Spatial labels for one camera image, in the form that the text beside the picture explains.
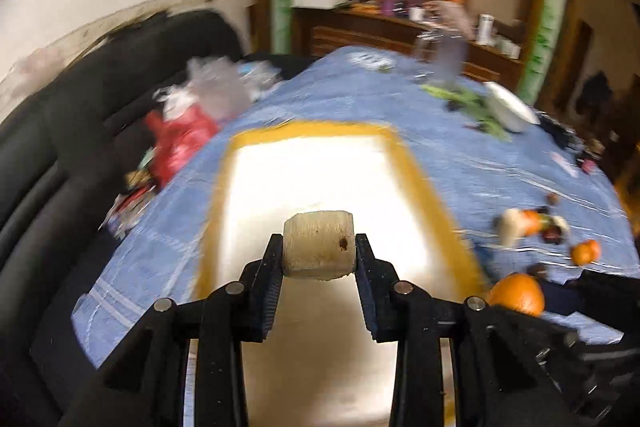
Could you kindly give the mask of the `large orange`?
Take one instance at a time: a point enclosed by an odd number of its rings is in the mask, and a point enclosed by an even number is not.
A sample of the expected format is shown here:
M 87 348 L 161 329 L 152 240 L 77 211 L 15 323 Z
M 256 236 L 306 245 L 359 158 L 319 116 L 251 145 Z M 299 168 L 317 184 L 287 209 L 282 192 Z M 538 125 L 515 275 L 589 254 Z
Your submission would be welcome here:
M 513 273 L 495 283 L 487 302 L 523 314 L 539 317 L 544 312 L 544 293 L 535 277 Z

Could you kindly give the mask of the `small mandarin orange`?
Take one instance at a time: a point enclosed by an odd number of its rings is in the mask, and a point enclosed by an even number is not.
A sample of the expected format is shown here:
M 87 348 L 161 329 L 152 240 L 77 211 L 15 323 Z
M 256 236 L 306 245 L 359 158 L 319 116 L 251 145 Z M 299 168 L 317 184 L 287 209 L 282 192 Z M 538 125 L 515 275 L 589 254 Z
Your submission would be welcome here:
M 595 239 L 588 239 L 588 241 L 575 244 L 570 248 L 570 259 L 578 267 L 596 262 L 600 257 L 601 245 Z

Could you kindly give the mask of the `pale banana chunk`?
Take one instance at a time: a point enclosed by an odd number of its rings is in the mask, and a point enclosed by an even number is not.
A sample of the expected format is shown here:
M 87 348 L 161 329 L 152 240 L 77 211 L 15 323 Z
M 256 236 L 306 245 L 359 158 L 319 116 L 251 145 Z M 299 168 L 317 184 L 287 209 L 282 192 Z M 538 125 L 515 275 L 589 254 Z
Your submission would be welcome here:
M 283 225 L 286 277 L 332 281 L 354 272 L 354 217 L 344 210 L 296 213 Z

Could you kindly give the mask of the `blue checked tablecloth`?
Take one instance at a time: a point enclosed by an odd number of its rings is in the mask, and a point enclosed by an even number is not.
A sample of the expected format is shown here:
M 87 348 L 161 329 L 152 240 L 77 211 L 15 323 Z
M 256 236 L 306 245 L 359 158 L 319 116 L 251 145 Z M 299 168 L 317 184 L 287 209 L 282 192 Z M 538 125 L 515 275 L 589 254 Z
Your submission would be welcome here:
M 569 153 L 555 146 L 548 133 L 530 126 L 509 133 L 511 141 L 468 128 L 470 118 L 450 113 L 445 102 L 433 98 L 411 79 L 419 63 L 392 52 L 366 48 L 335 51 L 227 124 L 183 167 L 145 210 L 124 240 L 157 228 L 195 232 L 198 265 L 214 183 L 224 151 L 238 133 L 299 121 L 375 124 L 394 130 L 416 156 L 456 224 L 457 236 L 474 255 L 485 289 L 514 272 L 525 273 L 541 263 L 551 282 L 563 284 L 582 271 L 639 278 L 639 260 L 626 213 L 604 173 L 578 173 Z M 556 214 L 568 221 L 563 245 L 546 245 L 536 232 L 511 248 L 498 242 L 492 221 L 504 210 L 535 209 L 544 196 L 559 196 Z M 601 257 L 579 268 L 570 260 L 570 246 L 595 239 Z M 585 315 L 569 317 L 544 312 L 543 319 L 576 329 L 579 339 L 592 345 L 617 343 L 623 334 Z

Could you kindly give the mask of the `yellow rimmed white tray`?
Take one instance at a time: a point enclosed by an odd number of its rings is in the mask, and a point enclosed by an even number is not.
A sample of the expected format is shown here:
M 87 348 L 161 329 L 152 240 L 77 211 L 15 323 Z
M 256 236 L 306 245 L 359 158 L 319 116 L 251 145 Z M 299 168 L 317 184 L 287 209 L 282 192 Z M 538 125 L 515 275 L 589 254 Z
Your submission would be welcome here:
M 214 183 L 194 294 L 239 278 L 300 212 L 345 210 L 375 257 L 436 298 L 484 293 L 474 255 L 416 156 L 392 129 L 299 121 L 230 141 Z M 353 277 L 285 279 L 273 328 L 242 348 L 254 426 L 384 426 L 396 346 L 364 325 Z

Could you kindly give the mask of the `red plastic bag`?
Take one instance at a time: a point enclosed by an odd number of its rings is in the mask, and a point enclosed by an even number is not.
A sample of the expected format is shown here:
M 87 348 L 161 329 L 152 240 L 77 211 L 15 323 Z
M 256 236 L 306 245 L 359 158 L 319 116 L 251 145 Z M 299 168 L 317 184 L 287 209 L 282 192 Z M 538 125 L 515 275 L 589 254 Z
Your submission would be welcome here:
M 152 110 L 144 122 L 155 139 L 150 170 L 160 187 L 165 187 L 219 132 L 218 124 L 202 111 L 198 103 L 174 119 L 165 119 L 158 110 Z

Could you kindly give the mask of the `black leather sofa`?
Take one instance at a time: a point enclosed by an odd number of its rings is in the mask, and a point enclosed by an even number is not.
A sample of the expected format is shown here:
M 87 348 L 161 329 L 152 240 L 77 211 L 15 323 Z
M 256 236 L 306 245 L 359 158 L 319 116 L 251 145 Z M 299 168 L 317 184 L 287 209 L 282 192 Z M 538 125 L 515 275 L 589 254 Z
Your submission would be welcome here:
M 1 126 L 1 421 L 53 426 L 154 299 L 191 297 L 195 232 L 122 243 L 103 228 L 125 176 L 153 145 L 145 116 L 193 57 L 311 64 L 247 53 L 219 13 L 160 13 L 109 35 Z

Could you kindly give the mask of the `white ceramic bowl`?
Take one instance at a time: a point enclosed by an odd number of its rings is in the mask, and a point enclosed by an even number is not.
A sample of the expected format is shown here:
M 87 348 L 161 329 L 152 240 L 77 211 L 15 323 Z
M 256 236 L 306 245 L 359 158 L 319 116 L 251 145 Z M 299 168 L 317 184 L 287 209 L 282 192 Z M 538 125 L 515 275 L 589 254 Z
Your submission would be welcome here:
M 523 133 L 530 126 L 539 126 L 540 121 L 533 109 L 513 92 L 501 84 L 485 83 L 486 106 L 501 126 L 513 133 Z

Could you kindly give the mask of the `green leafy vegetable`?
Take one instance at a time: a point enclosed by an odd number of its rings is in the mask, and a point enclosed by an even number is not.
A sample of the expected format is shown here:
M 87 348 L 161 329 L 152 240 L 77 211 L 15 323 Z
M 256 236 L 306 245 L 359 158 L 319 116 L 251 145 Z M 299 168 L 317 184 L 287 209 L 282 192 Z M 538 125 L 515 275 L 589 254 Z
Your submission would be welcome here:
M 468 128 L 493 136 L 502 142 L 510 142 L 510 134 L 496 117 L 492 116 L 486 98 L 470 89 L 463 87 L 452 90 L 424 84 L 421 89 L 433 98 L 445 102 L 445 108 L 450 113 L 461 113 L 474 121 Z

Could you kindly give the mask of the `clear plastic bag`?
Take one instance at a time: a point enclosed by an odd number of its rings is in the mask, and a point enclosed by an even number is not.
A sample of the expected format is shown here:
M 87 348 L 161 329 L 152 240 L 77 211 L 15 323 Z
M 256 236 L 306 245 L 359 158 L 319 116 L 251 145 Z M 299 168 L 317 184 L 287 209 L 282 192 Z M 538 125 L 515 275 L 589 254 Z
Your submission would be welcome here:
M 281 71 L 268 61 L 232 63 L 228 57 L 192 57 L 186 81 L 153 94 L 163 106 L 163 118 L 173 120 L 194 104 L 217 124 L 238 117 L 267 98 L 281 82 Z

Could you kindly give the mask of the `clear glass pitcher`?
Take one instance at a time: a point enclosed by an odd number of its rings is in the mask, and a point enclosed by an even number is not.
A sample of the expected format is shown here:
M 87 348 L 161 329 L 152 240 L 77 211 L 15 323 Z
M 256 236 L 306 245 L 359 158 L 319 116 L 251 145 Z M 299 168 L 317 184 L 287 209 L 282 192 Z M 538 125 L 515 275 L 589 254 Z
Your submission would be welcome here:
M 452 90 L 466 59 L 468 40 L 457 29 L 433 27 L 416 37 L 412 56 L 419 62 L 414 80 Z

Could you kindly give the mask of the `white tube on sideboard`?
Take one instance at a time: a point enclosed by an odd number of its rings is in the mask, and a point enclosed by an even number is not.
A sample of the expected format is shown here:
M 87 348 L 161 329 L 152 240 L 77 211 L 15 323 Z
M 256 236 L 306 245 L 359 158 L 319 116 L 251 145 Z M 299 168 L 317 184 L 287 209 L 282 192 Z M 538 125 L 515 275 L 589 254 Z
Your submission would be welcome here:
M 478 17 L 475 42 L 479 46 L 491 46 L 494 23 L 495 17 L 490 14 L 480 14 Z

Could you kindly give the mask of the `pink plastic bag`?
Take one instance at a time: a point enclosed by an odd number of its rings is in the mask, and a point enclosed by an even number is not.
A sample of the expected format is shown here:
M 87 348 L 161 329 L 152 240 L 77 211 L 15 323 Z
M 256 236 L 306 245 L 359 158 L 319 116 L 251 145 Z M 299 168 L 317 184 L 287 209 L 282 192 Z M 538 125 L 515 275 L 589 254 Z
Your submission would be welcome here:
M 455 29 L 466 40 L 475 40 L 475 27 L 472 18 L 462 4 L 446 0 L 433 2 L 435 20 L 442 26 Z

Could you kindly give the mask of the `dark wooden sideboard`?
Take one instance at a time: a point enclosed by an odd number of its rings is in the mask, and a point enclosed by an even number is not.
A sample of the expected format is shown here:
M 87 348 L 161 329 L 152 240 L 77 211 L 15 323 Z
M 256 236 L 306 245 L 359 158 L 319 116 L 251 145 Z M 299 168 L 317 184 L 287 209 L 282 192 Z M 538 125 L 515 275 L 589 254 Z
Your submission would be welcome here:
M 524 65 L 516 58 L 500 54 L 493 48 L 465 41 L 444 28 L 375 15 L 354 9 L 292 9 L 292 50 L 298 55 L 319 58 L 344 46 L 367 46 L 404 55 L 425 62 L 436 60 L 438 51 L 447 51 L 462 60 L 466 77 L 478 81 L 495 81 L 514 90 Z

